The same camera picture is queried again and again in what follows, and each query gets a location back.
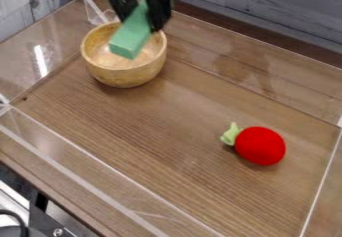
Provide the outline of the clear acrylic tray walls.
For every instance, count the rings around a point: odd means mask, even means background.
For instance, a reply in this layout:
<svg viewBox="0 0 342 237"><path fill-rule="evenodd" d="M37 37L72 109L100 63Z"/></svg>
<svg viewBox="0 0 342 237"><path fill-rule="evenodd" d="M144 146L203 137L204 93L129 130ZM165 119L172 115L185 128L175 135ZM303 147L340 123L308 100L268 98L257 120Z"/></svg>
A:
<svg viewBox="0 0 342 237"><path fill-rule="evenodd" d="M176 14L140 87L100 84L80 44L105 0L0 43L0 163L104 237L342 237L342 69ZM280 162L220 141L284 139Z"/></svg>

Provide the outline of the red plush strawberry toy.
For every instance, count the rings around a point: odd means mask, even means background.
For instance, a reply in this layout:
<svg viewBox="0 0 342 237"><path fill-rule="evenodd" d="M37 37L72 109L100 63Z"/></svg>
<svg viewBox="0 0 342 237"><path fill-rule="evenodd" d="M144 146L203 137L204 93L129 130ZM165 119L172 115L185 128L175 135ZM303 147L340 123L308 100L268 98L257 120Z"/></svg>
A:
<svg viewBox="0 0 342 237"><path fill-rule="evenodd" d="M244 160L256 165L275 165L285 155L283 137L265 127L251 126L243 129L232 122L220 135L220 141L235 149Z"/></svg>

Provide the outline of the black metal table leg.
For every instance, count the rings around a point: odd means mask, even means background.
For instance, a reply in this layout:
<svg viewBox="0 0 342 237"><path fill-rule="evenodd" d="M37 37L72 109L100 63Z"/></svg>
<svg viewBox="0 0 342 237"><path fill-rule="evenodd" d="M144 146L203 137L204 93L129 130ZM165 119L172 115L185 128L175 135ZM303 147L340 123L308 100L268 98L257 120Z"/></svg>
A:
<svg viewBox="0 0 342 237"><path fill-rule="evenodd" d="M37 192L29 200L29 223L41 237L76 237L73 233L46 214L48 198Z"/></svg>

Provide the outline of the green rectangular block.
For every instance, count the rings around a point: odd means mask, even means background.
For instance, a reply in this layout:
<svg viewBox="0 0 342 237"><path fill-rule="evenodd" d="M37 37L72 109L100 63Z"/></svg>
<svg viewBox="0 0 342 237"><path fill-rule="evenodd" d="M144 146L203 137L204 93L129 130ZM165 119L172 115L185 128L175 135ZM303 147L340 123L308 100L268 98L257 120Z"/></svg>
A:
<svg viewBox="0 0 342 237"><path fill-rule="evenodd" d="M151 27L148 22L148 6L144 0L140 0L124 22L109 38L109 51L133 60L151 36Z"/></svg>

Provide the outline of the light wooden bowl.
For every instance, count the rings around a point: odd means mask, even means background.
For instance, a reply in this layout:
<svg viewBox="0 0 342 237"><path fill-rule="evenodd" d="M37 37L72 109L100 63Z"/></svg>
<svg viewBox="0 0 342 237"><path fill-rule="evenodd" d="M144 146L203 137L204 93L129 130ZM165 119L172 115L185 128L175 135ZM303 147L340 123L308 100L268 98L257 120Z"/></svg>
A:
<svg viewBox="0 0 342 237"><path fill-rule="evenodd" d="M163 31L151 35L137 57L125 59L109 51L109 36L120 24L110 22L93 28L82 38L80 54L92 77L116 88L132 88L149 82L159 74L167 57L167 37Z"/></svg>

